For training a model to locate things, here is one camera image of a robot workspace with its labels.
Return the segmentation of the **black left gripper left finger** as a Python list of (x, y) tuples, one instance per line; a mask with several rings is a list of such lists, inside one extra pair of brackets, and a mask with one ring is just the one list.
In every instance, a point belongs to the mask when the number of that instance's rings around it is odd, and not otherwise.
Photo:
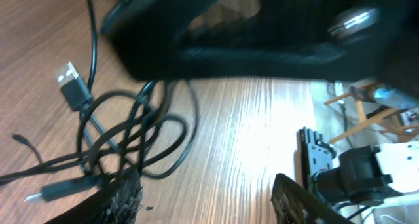
[(85, 201), (47, 224), (133, 224), (143, 198), (137, 170), (125, 170), (116, 179)]

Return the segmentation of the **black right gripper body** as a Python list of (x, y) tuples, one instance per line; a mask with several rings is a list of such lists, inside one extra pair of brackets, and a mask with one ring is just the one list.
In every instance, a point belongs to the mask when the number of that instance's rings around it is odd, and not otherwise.
[(190, 29), (218, 0), (122, 0), (102, 35), (139, 81), (374, 77), (418, 95), (418, 0), (259, 0), (249, 17)]

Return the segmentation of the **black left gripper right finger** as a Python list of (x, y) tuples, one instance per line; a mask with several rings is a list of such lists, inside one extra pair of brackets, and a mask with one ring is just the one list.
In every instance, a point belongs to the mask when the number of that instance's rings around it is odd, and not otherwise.
[(277, 224), (352, 224), (285, 174), (276, 175), (270, 201)]

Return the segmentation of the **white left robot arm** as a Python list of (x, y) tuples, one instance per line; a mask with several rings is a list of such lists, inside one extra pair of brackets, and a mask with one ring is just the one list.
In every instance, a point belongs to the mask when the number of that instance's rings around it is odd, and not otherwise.
[[(388, 198), (418, 192), (418, 142), (387, 143), (350, 149), (338, 156), (321, 133), (299, 130), (303, 184), (277, 174), (271, 202), (278, 223), (350, 223), (339, 210), (347, 205), (364, 209)], [(141, 185), (139, 173), (127, 170), (51, 223), (134, 223)]]

